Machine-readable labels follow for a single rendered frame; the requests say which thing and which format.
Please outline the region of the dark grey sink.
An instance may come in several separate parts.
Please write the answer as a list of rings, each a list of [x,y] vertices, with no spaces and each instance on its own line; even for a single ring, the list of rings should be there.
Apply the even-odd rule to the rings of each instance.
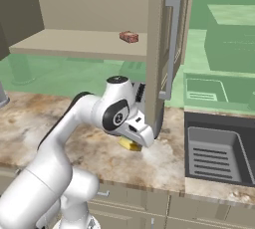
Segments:
[[[255,118],[184,113],[185,176],[255,187]]]

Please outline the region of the yellow sponge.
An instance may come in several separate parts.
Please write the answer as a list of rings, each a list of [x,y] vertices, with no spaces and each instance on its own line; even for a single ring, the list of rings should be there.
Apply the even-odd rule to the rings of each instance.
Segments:
[[[127,150],[132,150],[132,151],[141,151],[141,146],[138,145],[136,142],[127,139],[125,137],[121,137],[119,140],[119,145],[124,147]]]

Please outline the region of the beige wall cabinet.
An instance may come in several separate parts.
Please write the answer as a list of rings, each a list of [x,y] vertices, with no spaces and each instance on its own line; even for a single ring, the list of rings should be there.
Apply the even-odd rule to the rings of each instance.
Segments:
[[[146,60],[148,0],[39,0],[44,29],[14,45],[12,54],[101,60]],[[136,43],[120,32],[138,34]]]

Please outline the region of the beige base cabinet door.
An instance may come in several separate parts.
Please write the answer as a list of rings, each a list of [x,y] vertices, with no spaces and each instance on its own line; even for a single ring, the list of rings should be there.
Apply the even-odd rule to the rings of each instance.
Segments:
[[[255,229],[255,208],[172,196],[166,229]]]
[[[91,213],[101,224],[102,229],[151,229],[151,218],[154,218],[153,229],[164,229],[165,218],[157,215],[141,214],[134,211],[91,209]]]

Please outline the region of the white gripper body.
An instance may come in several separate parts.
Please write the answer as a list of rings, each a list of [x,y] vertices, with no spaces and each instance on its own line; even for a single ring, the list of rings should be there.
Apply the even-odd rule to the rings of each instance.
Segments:
[[[150,147],[154,142],[152,128],[144,123],[127,123],[124,136],[144,147]]]

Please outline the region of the dark beige cabinet door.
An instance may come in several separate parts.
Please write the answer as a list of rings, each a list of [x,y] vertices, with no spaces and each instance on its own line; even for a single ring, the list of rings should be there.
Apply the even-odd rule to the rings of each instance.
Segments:
[[[12,45],[43,29],[39,0],[0,0],[0,61]]]

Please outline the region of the grey metal canister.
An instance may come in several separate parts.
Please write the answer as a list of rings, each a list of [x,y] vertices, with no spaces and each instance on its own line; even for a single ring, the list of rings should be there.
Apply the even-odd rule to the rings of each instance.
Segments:
[[[10,102],[10,99],[5,93],[2,83],[0,82],[0,108],[6,106],[9,102]]]

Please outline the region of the beige drawer front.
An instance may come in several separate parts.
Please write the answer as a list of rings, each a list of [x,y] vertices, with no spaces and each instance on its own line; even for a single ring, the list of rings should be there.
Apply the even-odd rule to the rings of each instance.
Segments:
[[[109,190],[110,196],[97,195],[90,204],[107,205],[164,215],[167,210],[168,193],[151,187],[105,181],[100,183],[100,190]]]

